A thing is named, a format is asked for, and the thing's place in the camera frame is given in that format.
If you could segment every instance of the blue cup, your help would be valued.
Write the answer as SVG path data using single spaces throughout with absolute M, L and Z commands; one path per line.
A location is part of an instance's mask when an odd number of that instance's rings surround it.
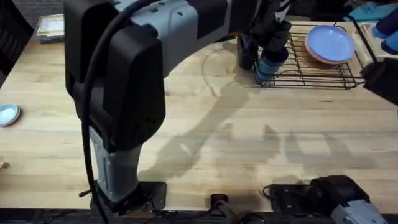
M 289 57 L 289 51 L 282 47 L 278 52 L 262 51 L 257 63 L 256 83 L 265 85 Z
M 381 42 L 381 48 L 392 55 L 398 55 L 398 30 Z
M 398 30 L 398 8 L 393 10 L 385 18 L 381 19 L 372 28 L 372 34 L 375 37 L 386 39 L 397 30 Z

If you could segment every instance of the wooden tabletop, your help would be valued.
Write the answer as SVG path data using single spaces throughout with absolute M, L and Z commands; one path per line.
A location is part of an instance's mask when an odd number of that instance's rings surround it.
M 398 213 L 397 108 L 352 90 L 253 88 L 233 42 L 212 44 L 165 79 L 167 117 L 143 147 L 140 180 L 167 183 L 166 209 L 204 210 L 212 193 L 270 211 L 259 189 L 318 176 L 353 178 Z M 65 89 L 63 44 L 31 41 L 0 90 L 22 116 L 0 129 L 2 208 L 88 208 L 80 121 Z

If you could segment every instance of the black cable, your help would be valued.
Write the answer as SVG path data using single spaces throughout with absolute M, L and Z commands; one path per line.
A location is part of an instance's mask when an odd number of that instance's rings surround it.
M 266 190 L 267 190 L 269 187 L 270 187 L 270 185 L 267 185 L 267 186 L 264 186 L 264 187 L 262 188 L 262 195 L 263 195 L 266 199 L 272 201 L 272 200 L 275 200 L 276 198 L 272 198 L 270 195 L 268 195 L 268 194 L 266 193 Z
M 85 191 L 79 193 L 79 197 L 84 197 L 90 193 L 91 193 L 91 190 L 85 190 Z
M 83 153 L 85 157 L 85 166 L 88 179 L 88 185 L 90 186 L 91 194 L 93 196 L 94 203 L 98 207 L 98 211 L 101 214 L 105 224 L 109 223 L 109 220 L 105 214 L 104 208 L 100 204 L 98 193 L 95 189 L 93 168 L 91 166 L 91 152 L 90 152 L 90 100 L 91 91 L 96 78 L 96 68 L 101 63 L 101 55 L 103 55 L 105 47 L 109 43 L 112 36 L 118 31 L 119 26 L 130 18 L 136 11 L 142 9 L 145 6 L 150 5 L 157 0 L 138 0 L 132 3 L 130 6 L 121 11 L 107 26 L 99 39 L 93 55 L 90 58 L 90 63 L 87 69 L 85 78 L 84 90 L 83 90 L 83 103 L 82 103 L 82 116 L 81 116 L 81 135 L 83 138 Z

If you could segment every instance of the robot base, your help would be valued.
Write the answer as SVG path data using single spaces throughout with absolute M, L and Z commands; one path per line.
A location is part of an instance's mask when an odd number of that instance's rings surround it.
M 96 186 L 99 199 L 106 212 L 117 212 L 119 215 L 125 215 L 133 210 L 162 210 L 166 204 L 167 185 L 165 182 L 140 181 L 137 188 L 124 200 L 118 203 L 108 200 L 97 183 Z M 91 199 L 90 208 L 96 209 L 93 199 Z

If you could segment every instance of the dish rack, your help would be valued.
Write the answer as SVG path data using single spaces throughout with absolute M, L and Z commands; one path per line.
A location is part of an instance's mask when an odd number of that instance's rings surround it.
M 374 55 L 354 18 L 348 17 L 353 21 L 369 54 Z M 344 27 L 338 26 L 337 23 L 338 22 L 335 22 L 333 25 L 347 32 Z M 294 24 L 292 25 L 292 30 L 300 26 L 309 31 L 316 25 Z M 321 63 L 315 60 L 305 49 L 305 37 L 307 34 L 308 32 L 291 32 L 289 34 L 289 40 L 285 45 L 289 50 L 287 61 L 275 74 L 262 73 L 271 78 L 260 85 L 261 87 L 304 87 L 349 90 L 365 82 L 360 74 L 353 74 L 354 69 L 360 71 L 364 68 L 357 51 L 355 51 L 353 58 L 340 65 L 327 65 Z M 261 52 L 262 49 L 259 49 L 259 57 L 261 56 Z M 258 58 L 254 64 L 253 70 L 255 72 L 257 70 L 257 64 Z

